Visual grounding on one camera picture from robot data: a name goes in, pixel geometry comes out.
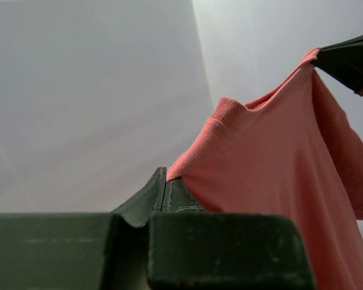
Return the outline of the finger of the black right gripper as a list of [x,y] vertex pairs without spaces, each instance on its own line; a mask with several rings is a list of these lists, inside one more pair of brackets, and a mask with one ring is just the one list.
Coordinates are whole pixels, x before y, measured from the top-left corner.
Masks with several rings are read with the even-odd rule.
[[321,48],[313,64],[363,96],[363,35]]

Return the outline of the pink t shirt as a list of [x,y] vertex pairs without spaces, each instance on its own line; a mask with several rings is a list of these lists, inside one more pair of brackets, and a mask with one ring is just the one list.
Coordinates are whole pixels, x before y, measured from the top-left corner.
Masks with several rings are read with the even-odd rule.
[[257,100],[221,98],[167,179],[210,211],[287,216],[319,289],[363,289],[363,142],[316,73],[318,52]]

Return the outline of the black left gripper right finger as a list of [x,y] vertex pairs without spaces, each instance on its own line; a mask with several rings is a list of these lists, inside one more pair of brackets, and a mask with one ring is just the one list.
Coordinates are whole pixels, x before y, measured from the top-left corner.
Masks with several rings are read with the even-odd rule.
[[181,179],[149,222],[152,289],[315,289],[301,236],[285,216],[212,213]]

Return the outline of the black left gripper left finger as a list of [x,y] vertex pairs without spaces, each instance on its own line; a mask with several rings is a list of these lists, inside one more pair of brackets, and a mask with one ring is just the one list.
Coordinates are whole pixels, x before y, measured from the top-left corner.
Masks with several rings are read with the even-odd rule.
[[0,289],[148,289],[148,223],[166,169],[111,212],[0,213]]

